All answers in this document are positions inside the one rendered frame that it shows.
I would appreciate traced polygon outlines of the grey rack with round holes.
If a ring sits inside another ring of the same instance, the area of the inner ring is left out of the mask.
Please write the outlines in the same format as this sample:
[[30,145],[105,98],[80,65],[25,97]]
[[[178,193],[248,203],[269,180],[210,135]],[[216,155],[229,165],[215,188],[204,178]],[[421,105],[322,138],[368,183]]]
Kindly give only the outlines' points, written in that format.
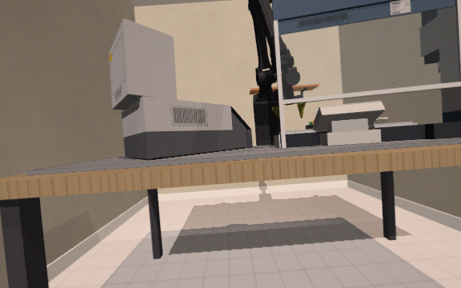
[[[310,124],[310,125],[307,125],[306,126],[306,130],[309,130],[309,129],[314,129],[315,130],[315,125],[314,124]],[[315,132],[324,132],[324,131],[328,131],[328,130],[315,130]]]

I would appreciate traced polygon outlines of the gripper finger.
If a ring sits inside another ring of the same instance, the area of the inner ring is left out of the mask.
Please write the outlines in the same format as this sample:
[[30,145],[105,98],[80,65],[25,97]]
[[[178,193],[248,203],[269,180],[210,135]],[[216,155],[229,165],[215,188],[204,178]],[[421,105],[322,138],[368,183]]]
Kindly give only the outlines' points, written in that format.
[[306,104],[305,102],[297,104],[297,106],[299,108],[299,114],[300,114],[301,118],[303,118],[303,110],[304,110],[305,104]]
[[279,106],[273,107],[273,108],[271,108],[271,109],[272,109],[272,110],[275,112],[275,114],[279,117]]

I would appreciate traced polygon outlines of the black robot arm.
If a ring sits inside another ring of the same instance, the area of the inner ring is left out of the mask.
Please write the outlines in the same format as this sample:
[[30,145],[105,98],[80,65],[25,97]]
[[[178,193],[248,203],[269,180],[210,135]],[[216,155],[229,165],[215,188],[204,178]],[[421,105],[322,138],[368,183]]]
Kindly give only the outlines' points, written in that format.
[[[278,90],[273,91],[271,89],[272,83],[277,82],[277,72],[275,61],[273,14],[270,3],[272,3],[272,0],[248,0],[248,10],[251,11],[251,16],[253,18],[255,40],[259,58],[259,66],[255,69],[256,82],[259,86],[259,94],[256,94],[256,102],[272,100],[275,105],[278,106]],[[268,58],[267,41],[270,47],[271,64]],[[265,70],[268,68],[270,69]]]

